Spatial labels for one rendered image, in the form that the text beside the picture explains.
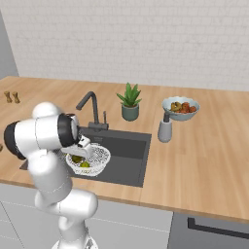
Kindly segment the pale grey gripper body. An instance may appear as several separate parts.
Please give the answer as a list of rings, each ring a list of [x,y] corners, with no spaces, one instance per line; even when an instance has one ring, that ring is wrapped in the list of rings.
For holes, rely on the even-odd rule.
[[[88,159],[93,155],[93,148],[90,144],[87,144],[87,146],[77,144],[67,148],[61,148],[61,152]]]

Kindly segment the dark grey sink faucet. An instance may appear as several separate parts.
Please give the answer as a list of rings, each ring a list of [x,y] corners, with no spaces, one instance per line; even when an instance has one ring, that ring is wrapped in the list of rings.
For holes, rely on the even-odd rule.
[[[89,91],[83,99],[77,104],[76,109],[77,110],[82,110],[85,104],[89,101],[92,100],[92,109],[93,109],[93,121],[89,122],[89,128],[93,129],[94,131],[98,132],[100,130],[108,130],[109,129],[109,124],[104,121],[101,123],[98,119],[98,108],[97,108],[97,98],[96,95],[93,91]]]

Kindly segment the dark grey sink basin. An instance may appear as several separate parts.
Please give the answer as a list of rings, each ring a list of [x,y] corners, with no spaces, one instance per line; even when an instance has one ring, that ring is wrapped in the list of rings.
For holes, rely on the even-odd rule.
[[[151,134],[119,130],[96,132],[83,126],[80,133],[90,140],[90,145],[97,143],[108,149],[111,159],[97,176],[81,176],[76,175],[66,163],[66,154],[60,150],[54,150],[53,152],[60,158],[71,177],[143,187]]]

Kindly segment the grey dishwasher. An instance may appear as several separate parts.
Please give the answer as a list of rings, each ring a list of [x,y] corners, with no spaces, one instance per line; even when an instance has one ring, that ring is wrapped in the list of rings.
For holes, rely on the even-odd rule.
[[[249,239],[190,230],[188,218],[198,225],[249,233],[249,224],[174,213],[167,249],[249,249]]]

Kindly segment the white mesh colander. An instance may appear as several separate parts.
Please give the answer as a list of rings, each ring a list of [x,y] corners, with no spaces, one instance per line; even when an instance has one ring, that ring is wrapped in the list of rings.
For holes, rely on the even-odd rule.
[[[88,159],[82,157],[82,160],[78,163],[72,161],[72,156],[74,155],[65,155],[66,163],[71,167],[76,175],[90,177],[97,176],[104,170],[107,163],[110,161],[111,153],[108,149],[97,143],[93,143],[91,146],[93,148],[93,155]],[[83,161],[87,161],[89,167],[80,167],[80,164]]]

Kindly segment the pale blue fruit bowl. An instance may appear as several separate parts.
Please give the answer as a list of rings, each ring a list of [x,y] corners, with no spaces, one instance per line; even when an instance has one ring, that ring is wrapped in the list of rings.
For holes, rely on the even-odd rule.
[[[179,102],[179,103],[188,102],[190,106],[195,106],[196,110],[192,113],[186,113],[186,114],[173,112],[171,111],[171,104],[173,102]],[[168,97],[162,102],[161,105],[162,105],[164,112],[169,115],[169,118],[171,120],[181,121],[181,122],[190,120],[198,112],[200,108],[200,105],[198,104],[197,101],[191,98],[185,97],[185,96]]]

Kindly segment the white cabinet door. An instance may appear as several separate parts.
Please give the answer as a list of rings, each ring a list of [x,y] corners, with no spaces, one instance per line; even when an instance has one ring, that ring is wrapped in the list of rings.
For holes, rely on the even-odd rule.
[[[4,211],[21,249],[52,249],[60,239],[58,218],[42,211],[5,204]],[[99,249],[167,249],[170,232],[154,231],[119,223],[86,220],[90,236]]]

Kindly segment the tall grey cabinet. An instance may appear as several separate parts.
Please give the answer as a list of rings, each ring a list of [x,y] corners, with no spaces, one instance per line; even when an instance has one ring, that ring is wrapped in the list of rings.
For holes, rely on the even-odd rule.
[[[18,76],[18,68],[2,13],[0,12],[0,80],[7,76]]]

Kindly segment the white cabinet panel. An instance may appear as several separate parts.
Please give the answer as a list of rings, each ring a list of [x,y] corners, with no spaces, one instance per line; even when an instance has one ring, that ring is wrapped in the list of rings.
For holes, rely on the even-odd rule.
[[[34,206],[35,194],[35,189],[0,183],[0,200],[18,209],[26,207],[37,210]],[[92,219],[170,232],[172,217],[171,211],[100,200]]]

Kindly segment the green plant in grey pot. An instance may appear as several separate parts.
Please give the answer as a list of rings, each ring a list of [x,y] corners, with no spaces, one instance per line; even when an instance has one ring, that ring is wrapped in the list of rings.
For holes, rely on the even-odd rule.
[[[124,95],[117,94],[122,101],[122,117],[128,122],[135,121],[139,116],[139,102],[141,101],[138,98],[139,94],[138,85],[132,87],[130,83],[126,84]]]

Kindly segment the grey soap dispenser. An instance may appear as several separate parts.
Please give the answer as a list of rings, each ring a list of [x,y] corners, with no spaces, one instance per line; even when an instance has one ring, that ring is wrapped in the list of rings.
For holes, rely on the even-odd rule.
[[[172,137],[172,122],[168,114],[163,115],[163,119],[160,121],[158,130],[158,140],[162,143],[167,143]]]

